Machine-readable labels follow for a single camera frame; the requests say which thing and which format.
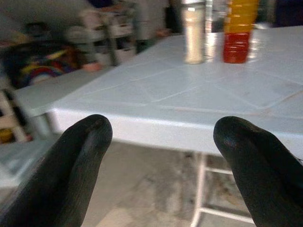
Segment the jar lid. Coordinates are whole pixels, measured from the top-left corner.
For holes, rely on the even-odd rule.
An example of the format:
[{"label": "jar lid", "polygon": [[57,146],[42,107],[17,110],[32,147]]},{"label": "jar lid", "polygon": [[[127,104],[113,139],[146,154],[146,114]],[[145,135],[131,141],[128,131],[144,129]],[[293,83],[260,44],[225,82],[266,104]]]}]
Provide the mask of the jar lid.
[{"label": "jar lid", "polygon": [[201,3],[205,0],[182,0],[182,4],[194,4],[194,3]]}]

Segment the red liquid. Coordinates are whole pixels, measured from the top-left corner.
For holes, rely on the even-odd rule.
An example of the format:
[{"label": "red liquid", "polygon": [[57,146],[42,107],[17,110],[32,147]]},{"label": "red liquid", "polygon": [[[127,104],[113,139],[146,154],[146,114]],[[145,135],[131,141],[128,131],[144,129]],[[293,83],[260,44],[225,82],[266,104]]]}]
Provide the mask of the red liquid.
[{"label": "red liquid", "polygon": [[250,47],[250,32],[225,33],[223,60],[225,63],[244,63]]}]

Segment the concrete floor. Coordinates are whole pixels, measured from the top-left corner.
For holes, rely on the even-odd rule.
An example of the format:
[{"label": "concrete floor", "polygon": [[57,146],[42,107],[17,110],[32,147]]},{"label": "concrete floor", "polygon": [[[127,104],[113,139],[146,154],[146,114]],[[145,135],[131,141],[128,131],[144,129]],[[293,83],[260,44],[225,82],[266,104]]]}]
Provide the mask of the concrete floor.
[{"label": "concrete floor", "polygon": [[[189,227],[199,155],[113,142],[99,171],[83,227]],[[211,165],[226,165],[213,158]],[[208,175],[207,203],[248,213],[233,179]],[[202,227],[255,225],[203,215]]]}]

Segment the tiled table top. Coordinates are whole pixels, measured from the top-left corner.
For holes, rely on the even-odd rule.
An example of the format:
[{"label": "tiled table top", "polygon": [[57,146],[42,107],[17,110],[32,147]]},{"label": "tiled table top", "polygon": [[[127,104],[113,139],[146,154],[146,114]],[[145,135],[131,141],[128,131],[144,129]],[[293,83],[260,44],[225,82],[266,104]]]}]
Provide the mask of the tiled table top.
[{"label": "tiled table top", "polygon": [[235,115],[274,133],[303,157],[303,26],[256,30],[245,64],[222,62],[222,34],[207,61],[183,62],[172,36],[56,102],[57,131],[89,114],[109,118],[114,139],[218,153],[214,124]]}]

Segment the plastic bottle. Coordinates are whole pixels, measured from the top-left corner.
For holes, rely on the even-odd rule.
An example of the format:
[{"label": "plastic bottle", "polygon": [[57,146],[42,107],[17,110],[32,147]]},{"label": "plastic bottle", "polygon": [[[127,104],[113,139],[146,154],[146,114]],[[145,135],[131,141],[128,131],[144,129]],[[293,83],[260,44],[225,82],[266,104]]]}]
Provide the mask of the plastic bottle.
[{"label": "plastic bottle", "polygon": [[253,29],[257,11],[258,0],[228,0],[228,13],[224,23],[224,62],[246,61],[250,31]]},{"label": "plastic bottle", "polygon": [[204,61],[204,23],[205,1],[182,0],[182,17],[186,37],[186,57],[188,64],[199,64]]}]

